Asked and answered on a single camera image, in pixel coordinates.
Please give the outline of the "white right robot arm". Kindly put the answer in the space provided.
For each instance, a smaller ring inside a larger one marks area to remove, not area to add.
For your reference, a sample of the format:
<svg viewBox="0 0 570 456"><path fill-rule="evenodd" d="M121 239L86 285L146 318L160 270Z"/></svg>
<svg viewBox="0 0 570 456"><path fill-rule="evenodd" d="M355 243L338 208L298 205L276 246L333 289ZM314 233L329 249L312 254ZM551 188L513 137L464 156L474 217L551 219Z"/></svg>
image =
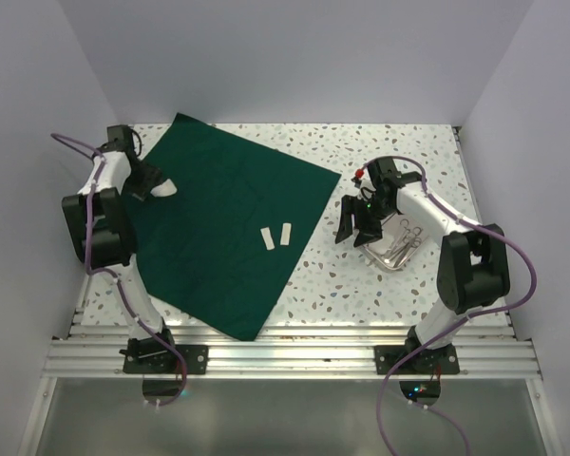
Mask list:
<svg viewBox="0 0 570 456"><path fill-rule="evenodd" d="M335 240L351 238L356 248L369 246L383 238L384 221L398 215L417 222L438 247L438 299L409 330L404 350L408 368L422 373L437 363L437 350L451 343L472 311L508 294L508 259L498 225L466 217L432 191L422 166L403 172L397 161L379 157L355 171L358 192L341 199Z"/></svg>

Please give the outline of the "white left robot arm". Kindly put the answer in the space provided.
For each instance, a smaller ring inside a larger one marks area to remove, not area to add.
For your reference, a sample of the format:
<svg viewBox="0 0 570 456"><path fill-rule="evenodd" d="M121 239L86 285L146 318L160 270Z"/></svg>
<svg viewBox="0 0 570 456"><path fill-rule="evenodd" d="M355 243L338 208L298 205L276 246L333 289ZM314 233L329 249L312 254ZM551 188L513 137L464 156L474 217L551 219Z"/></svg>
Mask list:
<svg viewBox="0 0 570 456"><path fill-rule="evenodd" d="M80 154L91 152L93 167L85 184L62 199L67 229L86 273L104 279L123 309L129 328L122 351L126 363L169 372L178 364L179 351L143 283L137 235L124 196L140 201L168 198L177 193L177 186L160 168L141 159L142 138L133 128L112 125L106 134L107 142L99 147L51 135Z"/></svg>

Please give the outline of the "stainless steel tray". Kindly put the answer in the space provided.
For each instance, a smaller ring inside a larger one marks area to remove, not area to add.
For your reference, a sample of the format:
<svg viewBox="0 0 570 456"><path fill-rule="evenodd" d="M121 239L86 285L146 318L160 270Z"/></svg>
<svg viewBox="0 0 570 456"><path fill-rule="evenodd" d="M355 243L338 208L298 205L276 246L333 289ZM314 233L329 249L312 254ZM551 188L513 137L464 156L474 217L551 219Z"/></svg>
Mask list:
<svg viewBox="0 0 570 456"><path fill-rule="evenodd" d="M413 218L393 214L382 222L382 237L360 247L371 264L386 272L403 269L427 241L428 232Z"/></svg>

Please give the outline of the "dark green surgical cloth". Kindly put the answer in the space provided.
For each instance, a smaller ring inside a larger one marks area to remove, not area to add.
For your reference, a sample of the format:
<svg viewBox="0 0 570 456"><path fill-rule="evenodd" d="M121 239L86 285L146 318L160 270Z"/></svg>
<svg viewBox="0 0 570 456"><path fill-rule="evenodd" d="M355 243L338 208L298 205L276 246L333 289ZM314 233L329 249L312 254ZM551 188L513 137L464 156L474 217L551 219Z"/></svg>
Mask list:
<svg viewBox="0 0 570 456"><path fill-rule="evenodd" d="M221 333L254 340L339 175L183 114L146 161L178 189L168 198L125 201L147 291ZM293 225L289 246L279 244L284 222Z"/></svg>

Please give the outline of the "steel surgical scissors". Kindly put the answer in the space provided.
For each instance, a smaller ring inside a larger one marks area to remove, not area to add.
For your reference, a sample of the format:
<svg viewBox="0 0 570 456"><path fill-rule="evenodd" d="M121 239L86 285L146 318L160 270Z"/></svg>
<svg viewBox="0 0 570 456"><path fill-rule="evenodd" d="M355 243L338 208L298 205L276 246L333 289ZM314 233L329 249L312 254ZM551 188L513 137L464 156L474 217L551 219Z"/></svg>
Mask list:
<svg viewBox="0 0 570 456"><path fill-rule="evenodd" d="M407 235L406 239L400 244L399 248L395 251L392 257L387 257L388 262L401 261L408 252L412 249L418 248L422 244L422 239L417 235Z"/></svg>

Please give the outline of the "white packet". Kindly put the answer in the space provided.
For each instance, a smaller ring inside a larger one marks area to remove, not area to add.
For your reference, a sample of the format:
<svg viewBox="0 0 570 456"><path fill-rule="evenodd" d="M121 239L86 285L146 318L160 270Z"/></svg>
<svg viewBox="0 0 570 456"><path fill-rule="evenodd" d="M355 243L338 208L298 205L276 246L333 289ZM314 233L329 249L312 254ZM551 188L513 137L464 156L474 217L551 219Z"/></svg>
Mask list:
<svg viewBox="0 0 570 456"><path fill-rule="evenodd" d="M261 234L262 240L263 240L263 242L264 242L264 244L265 244L266 250L267 250L267 251L272 251L272 250L274 250L274 248L275 248L276 246L275 246L275 243L274 243L274 240L273 240L273 237L272 237L272 233L271 233L270 228L269 228L269 227L261 228L261 229L260 229L260 234Z"/></svg>
<svg viewBox="0 0 570 456"><path fill-rule="evenodd" d="M282 246L289 246L291 241L293 225L290 222L284 222L282 224L281 236L279 244Z"/></svg>

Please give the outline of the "steel forceps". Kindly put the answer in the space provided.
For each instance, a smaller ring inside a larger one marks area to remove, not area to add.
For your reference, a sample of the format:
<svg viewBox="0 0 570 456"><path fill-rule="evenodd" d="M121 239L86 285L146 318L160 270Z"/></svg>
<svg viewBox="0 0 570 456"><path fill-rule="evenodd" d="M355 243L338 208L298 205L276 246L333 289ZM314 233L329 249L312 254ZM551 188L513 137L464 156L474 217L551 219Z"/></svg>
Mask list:
<svg viewBox="0 0 570 456"><path fill-rule="evenodd" d="M392 243L390 244L388 250L386 251L387 257L392 257L395 251L399 248L400 244L406 239L409 233L409 220L407 218L402 218L399 221L398 228L393 235Z"/></svg>
<svg viewBox="0 0 570 456"><path fill-rule="evenodd" d="M389 260L394 263L402 263L408 259L410 252L422 244L420 235L423 229L420 227L406 228L391 244Z"/></svg>

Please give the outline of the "white gauze pad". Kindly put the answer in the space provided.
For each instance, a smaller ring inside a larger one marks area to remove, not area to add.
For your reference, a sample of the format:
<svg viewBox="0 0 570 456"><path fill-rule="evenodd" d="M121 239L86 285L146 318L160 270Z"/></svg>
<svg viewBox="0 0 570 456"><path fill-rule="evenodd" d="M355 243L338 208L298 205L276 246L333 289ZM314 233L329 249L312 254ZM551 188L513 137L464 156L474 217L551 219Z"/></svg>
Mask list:
<svg viewBox="0 0 570 456"><path fill-rule="evenodd" d="M168 198L178 192L177 186L171 179L163 181L151 190L151 195L155 198Z"/></svg>

